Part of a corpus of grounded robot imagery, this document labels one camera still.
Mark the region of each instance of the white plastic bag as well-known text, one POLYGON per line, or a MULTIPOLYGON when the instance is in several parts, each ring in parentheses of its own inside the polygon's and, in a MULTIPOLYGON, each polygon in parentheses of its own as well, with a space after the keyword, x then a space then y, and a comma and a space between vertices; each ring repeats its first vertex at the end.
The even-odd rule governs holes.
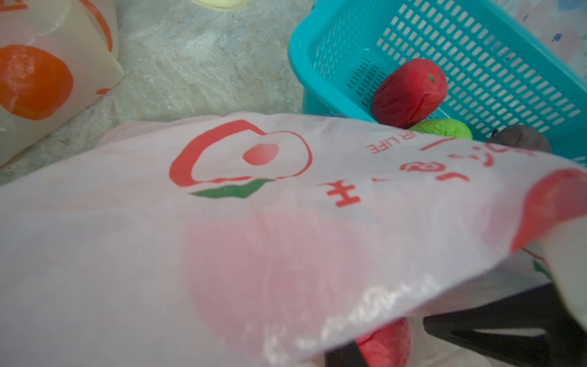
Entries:
POLYGON ((0 166, 123 77, 114 0, 0 1, 0 166))
POLYGON ((300 362, 587 214, 546 153, 356 120, 131 122, 0 187, 6 365, 300 362))

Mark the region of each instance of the blue plastic basket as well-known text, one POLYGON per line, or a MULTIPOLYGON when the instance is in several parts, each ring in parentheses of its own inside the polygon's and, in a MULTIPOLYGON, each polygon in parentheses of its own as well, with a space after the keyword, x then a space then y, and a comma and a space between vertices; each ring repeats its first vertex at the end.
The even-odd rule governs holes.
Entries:
POLYGON ((431 118, 467 123, 476 140, 527 124, 554 153, 584 163, 587 88, 489 0, 318 0, 289 44, 303 112, 375 122, 373 94, 406 61, 435 61, 448 96, 431 118))

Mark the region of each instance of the marble floor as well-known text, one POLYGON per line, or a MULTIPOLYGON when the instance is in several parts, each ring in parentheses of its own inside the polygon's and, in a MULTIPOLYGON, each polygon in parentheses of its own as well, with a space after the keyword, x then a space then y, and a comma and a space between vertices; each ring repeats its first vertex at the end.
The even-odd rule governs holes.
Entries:
POLYGON ((126 120, 301 112, 302 86, 287 50, 313 2, 249 0, 246 10, 215 12, 190 0, 117 0, 126 76, 1 168, 0 184, 91 149, 126 120))

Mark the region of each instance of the green fruit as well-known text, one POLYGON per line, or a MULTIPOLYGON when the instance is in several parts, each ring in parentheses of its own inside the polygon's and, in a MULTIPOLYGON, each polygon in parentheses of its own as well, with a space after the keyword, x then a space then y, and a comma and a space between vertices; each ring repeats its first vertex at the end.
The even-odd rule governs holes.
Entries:
POLYGON ((453 119, 422 121, 412 126, 410 130, 418 133, 458 137, 459 139, 473 139, 473 134, 468 126, 453 119))

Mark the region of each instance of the red fruit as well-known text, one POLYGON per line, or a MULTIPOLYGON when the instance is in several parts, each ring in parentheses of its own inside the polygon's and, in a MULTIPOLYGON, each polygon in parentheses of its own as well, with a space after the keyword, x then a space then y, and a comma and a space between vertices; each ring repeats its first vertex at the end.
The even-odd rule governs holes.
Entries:
POLYGON ((410 356, 411 336, 406 318, 357 338, 369 367, 404 367, 410 356))
POLYGON ((434 62, 413 59, 383 81, 371 111, 380 124, 408 129, 430 116, 447 92, 446 77, 434 62))

